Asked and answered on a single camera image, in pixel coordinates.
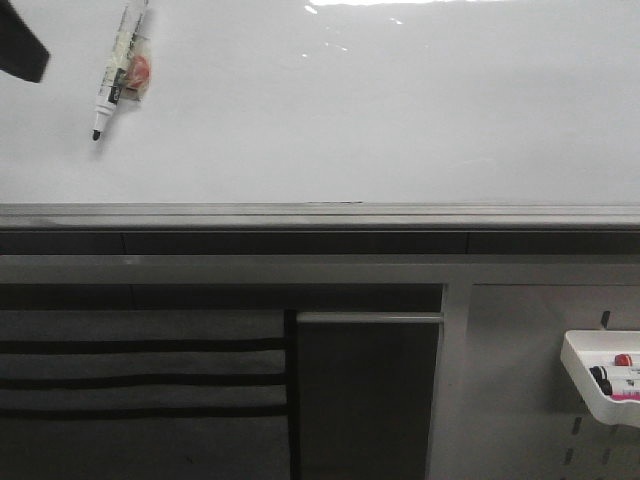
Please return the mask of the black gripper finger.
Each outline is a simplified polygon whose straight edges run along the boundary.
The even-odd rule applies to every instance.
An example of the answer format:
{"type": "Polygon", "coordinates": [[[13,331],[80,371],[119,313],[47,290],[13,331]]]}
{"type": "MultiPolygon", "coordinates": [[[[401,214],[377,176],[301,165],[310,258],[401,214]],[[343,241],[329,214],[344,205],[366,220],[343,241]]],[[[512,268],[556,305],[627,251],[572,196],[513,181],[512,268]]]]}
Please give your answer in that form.
{"type": "Polygon", "coordinates": [[[10,1],[1,0],[1,70],[30,83],[40,83],[50,52],[10,1]]]}

